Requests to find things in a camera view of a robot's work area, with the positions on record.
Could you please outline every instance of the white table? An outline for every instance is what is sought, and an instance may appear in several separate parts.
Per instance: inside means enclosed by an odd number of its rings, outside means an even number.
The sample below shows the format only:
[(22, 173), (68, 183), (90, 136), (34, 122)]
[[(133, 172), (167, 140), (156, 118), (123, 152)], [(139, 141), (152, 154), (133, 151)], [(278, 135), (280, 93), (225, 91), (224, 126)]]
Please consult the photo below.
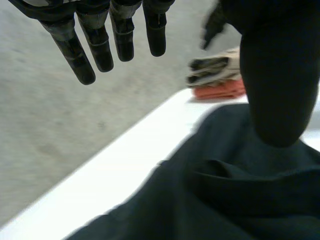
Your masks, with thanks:
[[(202, 116), (224, 104), (197, 101), (182, 90), (12, 219), (0, 240), (60, 240), (130, 198), (157, 164), (193, 132)], [(320, 102), (304, 141), (320, 150)]]

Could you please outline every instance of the dark green cloth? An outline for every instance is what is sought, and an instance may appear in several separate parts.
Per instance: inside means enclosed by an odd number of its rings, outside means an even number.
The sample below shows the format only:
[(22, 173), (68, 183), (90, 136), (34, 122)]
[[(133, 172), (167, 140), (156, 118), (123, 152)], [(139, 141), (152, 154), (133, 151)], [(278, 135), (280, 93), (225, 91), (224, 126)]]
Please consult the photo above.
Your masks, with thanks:
[(249, 106), (226, 105), (127, 203), (68, 240), (320, 240), (319, 183), (319, 152), (266, 145)]

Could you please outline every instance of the gray floor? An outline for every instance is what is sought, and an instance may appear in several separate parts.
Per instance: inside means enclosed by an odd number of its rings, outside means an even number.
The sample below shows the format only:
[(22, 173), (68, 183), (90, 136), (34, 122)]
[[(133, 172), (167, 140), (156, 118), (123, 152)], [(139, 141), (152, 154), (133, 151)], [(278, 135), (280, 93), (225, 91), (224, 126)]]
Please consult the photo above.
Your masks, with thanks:
[[(239, 44), (231, 27), (209, 52), (201, 24), (212, 0), (178, 0), (167, 15), (167, 53), (151, 56), (142, 9), (134, 16), (135, 58), (96, 71), (81, 85), (50, 35), (8, 1), (0, 9), (0, 226), (87, 161), (173, 93), (194, 57)], [(110, 31), (109, 19), (106, 24)], [(80, 41), (89, 53), (76, 24)]]

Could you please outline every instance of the stack of folded clothes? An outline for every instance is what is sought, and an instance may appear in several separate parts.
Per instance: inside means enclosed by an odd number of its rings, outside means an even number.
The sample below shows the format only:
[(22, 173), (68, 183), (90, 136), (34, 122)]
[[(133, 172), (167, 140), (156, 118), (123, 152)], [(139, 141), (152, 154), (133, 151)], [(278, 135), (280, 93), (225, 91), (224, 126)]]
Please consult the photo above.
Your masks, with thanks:
[(240, 74), (240, 48), (196, 58), (189, 64), (187, 86), (197, 99), (233, 99), (246, 94)]

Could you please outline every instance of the orange cloth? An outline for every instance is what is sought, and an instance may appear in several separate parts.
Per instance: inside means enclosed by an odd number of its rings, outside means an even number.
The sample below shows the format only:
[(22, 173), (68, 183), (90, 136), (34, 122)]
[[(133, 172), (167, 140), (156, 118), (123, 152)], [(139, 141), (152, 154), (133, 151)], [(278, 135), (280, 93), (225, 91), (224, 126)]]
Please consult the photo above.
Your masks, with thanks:
[(246, 94), (244, 82), (227, 80), (218, 86), (200, 86), (193, 89), (194, 96), (199, 100), (205, 99), (235, 99)]

